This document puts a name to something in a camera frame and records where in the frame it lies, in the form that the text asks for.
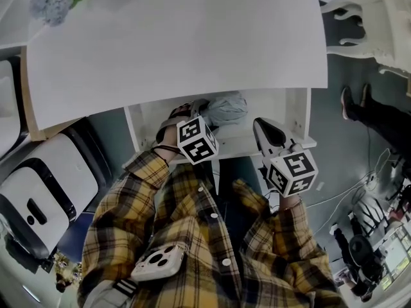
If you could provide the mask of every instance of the white phone case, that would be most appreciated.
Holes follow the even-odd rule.
[[[180,270],[183,257],[184,250],[178,245],[165,247],[136,264],[131,277],[140,282],[173,276]]]

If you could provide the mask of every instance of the black and white cube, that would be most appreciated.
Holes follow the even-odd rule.
[[[310,151],[304,150],[272,158],[267,179],[287,197],[308,191],[318,173]]]
[[[202,116],[177,124],[177,146],[191,164],[197,164],[218,154],[218,141]]]

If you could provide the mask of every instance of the black shoe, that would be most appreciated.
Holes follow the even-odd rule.
[[[366,107],[370,102],[372,102],[371,96],[371,85],[366,83],[362,88],[362,98],[361,98],[361,107]]]
[[[350,106],[354,105],[353,95],[351,94],[350,87],[344,87],[341,93],[341,104],[342,104],[342,117],[345,120],[351,120],[348,116],[348,110]]]

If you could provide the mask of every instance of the white cable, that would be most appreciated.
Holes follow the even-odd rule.
[[[378,163],[380,163],[380,159],[381,159],[381,157],[383,156],[383,154],[384,154],[386,151],[388,151],[389,155],[388,155],[387,159],[384,161],[384,163],[383,163],[383,165],[381,166],[380,170],[379,170],[378,172],[376,172],[376,168],[377,168],[377,166],[378,166]],[[365,177],[367,177],[367,176],[369,176],[369,175],[371,175],[371,174],[373,174],[373,173],[375,173],[376,176],[377,176],[377,175],[382,171],[382,169],[384,168],[384,166],[385,166],[385,164],[387,163],[387,161],[388,161],[388,159],[390,158],[390,156],[391,156],[391,152],[390,152],[390,150],[389,150],[388,148],[386,148],[386,149],[381,153],[380,157],[378,157],[377,163],[376,163],[376,165],[375,165],[375,167],[374,167],[374,171],[368,172],[368,173],[367,173],[365,176],[363,176],[359,181],[357,181],[357,182],[355,183],[355,185],[353,185],[351,188],[347,189],[346,191],[342,192],[341,194],[338,194],[338,195],[336,195],[336,196],[333,196],[332,198],[326,199],[325,201],[318,202],[318,203],[312,204],[312,205],[310,205],[310,206],[307,207],[307,209],[308,209],[308,208],[312,208],[312,207],[315,207],[316,205],[320,205],[320,204],[326,203],[326,202],[328,202],[328,201],[334,200],[335,198],[338,198],[339,196],[345,194],[345,193],[348,191],[348,193],[347,193],[346,195],[344,195],[344,196],[342,197],[342,199],[339,201],[339,203],[337,204],[337,206],[335,207],[333,213],[330,215],[330,217],[327,219],[327,221],[326,221],[318,230],[316,230],[313,235],[315,235],[316,233],[318,233],[320,230],[322,230],[322,229],[328,224],[328,222],[329,222],[329,221],[331,220],[331,218],[334,216],[335,212],[337,211],[338,207],[340,206],[340,204],[342,203],[342,201],[344,200],[344,198],[346,198],[346,197],[349,195],[349,193],[351,193],[353,190],[358,189],[358,188],[361,188],[361,187],[363,187],[363,186],[365,186],[365,185],[367,185],[367,184],[369,183],[369,182],[366,182],[365,184],[358,185]]]

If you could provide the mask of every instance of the blue hydrangea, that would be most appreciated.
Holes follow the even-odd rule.
[[[73,0],[30,0],[30,13],[50,26],[57,26],[64,22],[72,4]]]

